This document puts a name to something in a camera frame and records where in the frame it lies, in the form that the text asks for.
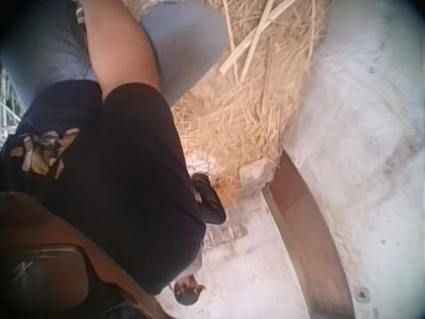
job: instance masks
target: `hay bale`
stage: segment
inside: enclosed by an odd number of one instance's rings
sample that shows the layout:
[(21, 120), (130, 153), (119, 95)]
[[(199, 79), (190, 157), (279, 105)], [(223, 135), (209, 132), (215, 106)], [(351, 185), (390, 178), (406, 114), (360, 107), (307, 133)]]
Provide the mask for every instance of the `hay bale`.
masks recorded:
[[(146, 8), (155, 1), (141, 2)], [(224, 14), (222, 0), (209, 3)], [(228, 0), (235, 45), (257, 26), (265, 5)], [(261, 158), (277, 166), (282, 133), (299, 108), (324, 20), (325, 0), (296, 1), (262, 33), (244, 84), (216, 67), (173, 108), (189, 168), (210, 174), (224, 205), (240, 199), (242, 166)], [(245, 58), (237, 62), (239, 70)]]

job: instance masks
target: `stick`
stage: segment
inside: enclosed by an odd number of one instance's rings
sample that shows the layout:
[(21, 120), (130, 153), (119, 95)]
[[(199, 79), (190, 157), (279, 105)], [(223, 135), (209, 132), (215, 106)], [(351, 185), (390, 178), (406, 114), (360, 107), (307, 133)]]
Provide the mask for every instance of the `stick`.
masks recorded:
[[(287, 8), (289, 8), (292, 3), (297, 0), (285, 0), (280, 3), (268, 16), (266, 23), (263, 25), (263, 30), (267, 28), (274, 20), (276, 20)], [(223, 62), (221, 67), (219, 68), (221, 74), (226, 73), (229, 68), (232, 66), (233, 62), (236, 61), (245, 50), (251, 45), (252, 39), (254, 38), (254, 34), (256, 29), (252, 30), (251, 33), (235, 48), (233, 53)]]
[(252, 57), (254, 56), (255, 49), (257, 48), (258, 41), (260, 40), (261, 32), (263, 32), (264, 25), (266, 24), (268, 15), (272, 10), (274, 0), (268, 0), (266, 4), (266, 8), (264, 9), (263, 15), (261, 16), (260, 22), (258, 23), (257, 29), (255, 30), (254, 38), (252, 38), (252, 43), (250, 50), (248, 52), (248, 56), (246, 57), (245, 65), (242, 70), (242, 74), (240, 75), (240, 81), (244, 82), (246, 73), (248, 73), (248, 69), (250, 68)]
[[(228, 32), (228, 40), (230, 42), (230, 52), (234, 52), (234, 38), (233, 38), (233, 31), (232, 31), (232, 23), (230, 21), (230, 15), (228, 13), (228, 5), (227, 0), (223, 0), (223, 7), (224, 7), (224, 15), (226, 15), (226, 23), (227, 23), (227, 32)], [(239, 84), (239, 76), (238, 76), (238, 65), (236, 61), (233, 62), (233, 73), (234, 73), (234, 79), (237, 84)]]

